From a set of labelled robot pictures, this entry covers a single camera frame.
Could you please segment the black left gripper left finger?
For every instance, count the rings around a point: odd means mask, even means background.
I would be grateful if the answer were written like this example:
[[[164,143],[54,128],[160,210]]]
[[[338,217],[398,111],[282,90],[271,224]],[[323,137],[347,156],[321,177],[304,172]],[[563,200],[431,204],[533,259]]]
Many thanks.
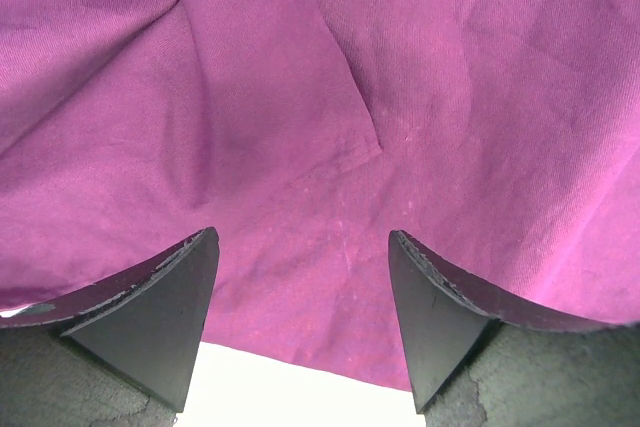
[[[218,234],[205,228],[117,274],[2,317],[2,425],[174,425],[218,261]]]

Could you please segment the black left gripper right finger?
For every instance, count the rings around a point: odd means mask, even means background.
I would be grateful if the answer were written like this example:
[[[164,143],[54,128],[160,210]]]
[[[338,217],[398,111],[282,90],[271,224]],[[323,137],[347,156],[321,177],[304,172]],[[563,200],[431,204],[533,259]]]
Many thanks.
[[[416,412],[429,426],[635,426],[639,326],[557,311],[403,231],[389,270]]]

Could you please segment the purple cloth wrap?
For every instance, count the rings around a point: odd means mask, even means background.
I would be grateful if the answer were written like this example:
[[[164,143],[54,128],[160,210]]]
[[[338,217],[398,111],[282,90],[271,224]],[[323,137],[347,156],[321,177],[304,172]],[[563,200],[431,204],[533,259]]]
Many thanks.
[[[409,386],[404,230],[639,317],[639,0],[1,0],[1,305],[201,229],[205,339]]]

